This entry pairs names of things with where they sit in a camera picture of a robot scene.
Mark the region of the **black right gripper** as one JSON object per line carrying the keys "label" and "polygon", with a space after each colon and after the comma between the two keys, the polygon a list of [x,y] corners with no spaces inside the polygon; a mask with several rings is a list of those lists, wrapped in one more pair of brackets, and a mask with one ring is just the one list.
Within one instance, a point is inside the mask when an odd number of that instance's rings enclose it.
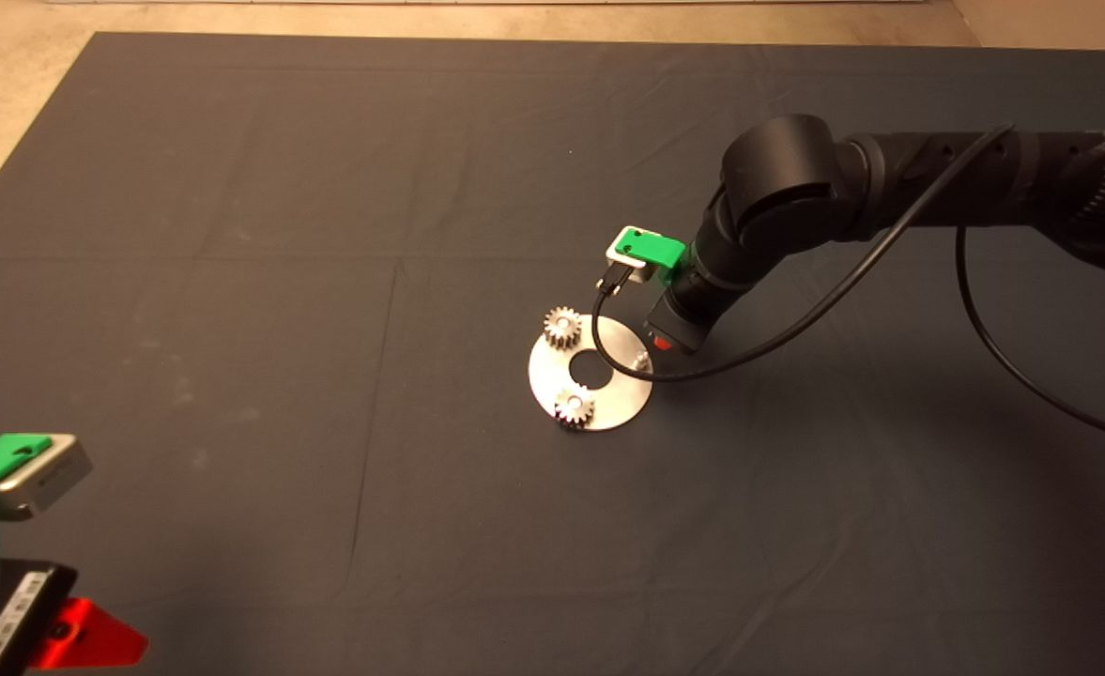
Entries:
{"label": "black right gripper", "polygon": [[645,317],[655,349],[698,352],[716,323],[719,292],[702,279],[669,283]]}

